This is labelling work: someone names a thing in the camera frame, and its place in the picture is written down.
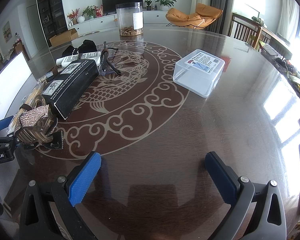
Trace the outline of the rhinestone gold hair clip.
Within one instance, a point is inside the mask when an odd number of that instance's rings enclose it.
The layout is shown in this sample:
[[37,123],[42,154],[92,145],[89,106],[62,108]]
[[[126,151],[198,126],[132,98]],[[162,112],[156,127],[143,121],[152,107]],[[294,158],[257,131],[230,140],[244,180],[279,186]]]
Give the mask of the rhinestone gold hair clip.
[[33,105],[22,104],[17,117],[14,137],[25,150],[43,146],[50,150],[63,149],[63,132],[56,131],[58,118],[42,95],[33,100]]

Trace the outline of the black printed cardboard box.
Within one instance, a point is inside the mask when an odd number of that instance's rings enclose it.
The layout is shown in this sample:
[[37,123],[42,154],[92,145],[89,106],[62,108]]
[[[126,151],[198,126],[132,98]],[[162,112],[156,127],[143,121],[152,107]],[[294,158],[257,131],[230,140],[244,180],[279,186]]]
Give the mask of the black printed cardboard box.
[[94,60],[74,61],[46,85],[42,96],[52,112],[65,120],[97,76]]

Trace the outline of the clear plastic storage box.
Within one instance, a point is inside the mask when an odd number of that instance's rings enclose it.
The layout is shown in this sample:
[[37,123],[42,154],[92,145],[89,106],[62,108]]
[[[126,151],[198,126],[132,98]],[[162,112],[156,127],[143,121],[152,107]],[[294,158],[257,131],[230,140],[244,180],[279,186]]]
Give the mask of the clear plastic storage box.
[[225,61],[196,49],[175,63],[173,82],[207,98],[221,77]]

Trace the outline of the large white storage bin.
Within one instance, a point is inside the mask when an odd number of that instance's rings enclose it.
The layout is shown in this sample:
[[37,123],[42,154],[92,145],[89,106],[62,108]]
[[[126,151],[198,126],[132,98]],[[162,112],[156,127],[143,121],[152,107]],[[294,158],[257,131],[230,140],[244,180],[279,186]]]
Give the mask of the large white storage bin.
[[36,85],[23,53],[18,54],[0,72],[0,120],[14,115]]

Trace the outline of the brown cardboard box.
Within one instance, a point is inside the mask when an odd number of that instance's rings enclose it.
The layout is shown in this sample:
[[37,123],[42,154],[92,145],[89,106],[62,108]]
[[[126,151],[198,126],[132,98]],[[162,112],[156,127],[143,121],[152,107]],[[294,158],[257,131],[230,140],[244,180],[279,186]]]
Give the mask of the brown cardboard box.
[[75,28],[69,29],[61,34],[55,35],[50,38],[52,47],[57,47],[78,38],[78,32]]

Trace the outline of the white tv cabinet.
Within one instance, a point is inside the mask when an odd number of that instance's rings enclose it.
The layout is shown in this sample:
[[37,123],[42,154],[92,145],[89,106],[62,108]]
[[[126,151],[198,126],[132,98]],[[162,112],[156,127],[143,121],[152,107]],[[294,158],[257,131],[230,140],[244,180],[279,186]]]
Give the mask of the white tv cabinet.
[[[153,11],[143,11],[143,23],[144,24],[169,24],[166,19],[166,11],[153,10]],[[110,28],[117,28],[117,15],[108,15],[98,18],[93,18],[92,20],[85,20],[82,23],[78,23],[70,26],[68,29],[76,29],[79,36],[86,35],[89,33],[95,33],[97,31],[108,30]]]

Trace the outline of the red flowers in vase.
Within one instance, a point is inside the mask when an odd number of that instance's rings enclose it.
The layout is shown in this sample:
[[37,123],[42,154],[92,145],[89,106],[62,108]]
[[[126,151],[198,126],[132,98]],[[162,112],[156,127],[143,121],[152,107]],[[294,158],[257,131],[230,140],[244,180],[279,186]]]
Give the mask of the red flowers in vase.
[[79,15],[79,8],[72,10],[70,13],[67,14],[67,18],[72,22],[72,25],[77,24],[78,15]]

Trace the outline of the black display shelf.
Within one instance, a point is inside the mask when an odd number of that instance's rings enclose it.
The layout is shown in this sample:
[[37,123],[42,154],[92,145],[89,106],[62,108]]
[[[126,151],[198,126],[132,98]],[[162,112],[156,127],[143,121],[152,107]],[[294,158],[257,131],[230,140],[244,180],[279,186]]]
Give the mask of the black display shelf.
[[36,0],[39,19],[48,47],[50,38],[67,30],[62,0]]

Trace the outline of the wooden dining chair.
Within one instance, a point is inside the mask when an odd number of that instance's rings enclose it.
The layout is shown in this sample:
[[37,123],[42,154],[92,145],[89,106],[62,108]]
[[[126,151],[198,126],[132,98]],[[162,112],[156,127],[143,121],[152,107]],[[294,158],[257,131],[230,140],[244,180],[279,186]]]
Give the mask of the wooden dining chair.
[[234,12],[228,36],[249,44],[257,51],[260,49],[260,42],[269,43],[270,40],[270,36],[258,23]]

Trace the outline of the clear jar with black lid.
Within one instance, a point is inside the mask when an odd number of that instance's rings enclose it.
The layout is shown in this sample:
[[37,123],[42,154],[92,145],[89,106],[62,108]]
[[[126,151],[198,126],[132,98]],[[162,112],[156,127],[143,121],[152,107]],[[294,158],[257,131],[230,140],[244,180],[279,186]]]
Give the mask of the clear jar with black lid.
[[142,2],[117,4],[116,13],[120,36],[131,37],[143,33]]

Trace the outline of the orange lounge chair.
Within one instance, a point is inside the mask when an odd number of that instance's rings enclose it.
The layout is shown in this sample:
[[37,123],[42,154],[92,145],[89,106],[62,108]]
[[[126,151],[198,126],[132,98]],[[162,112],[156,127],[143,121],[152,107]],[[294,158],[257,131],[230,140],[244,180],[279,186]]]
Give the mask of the orange lounge chair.
[[223,11],[202,3],[196,5],[196,11],[192,14],[185,14],[175,8],[171,8],[166,19],[173,25],[190,29],[204,29],[215,22]]

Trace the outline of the green potted plant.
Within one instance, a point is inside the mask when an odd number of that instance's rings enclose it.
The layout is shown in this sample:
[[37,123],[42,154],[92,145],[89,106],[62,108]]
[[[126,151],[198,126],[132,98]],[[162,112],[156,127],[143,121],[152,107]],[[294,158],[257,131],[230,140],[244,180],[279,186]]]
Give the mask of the green potted plant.
[[176,2],[176,0],[155,0],[155,3],[160,5],[162,11],[169,11]]

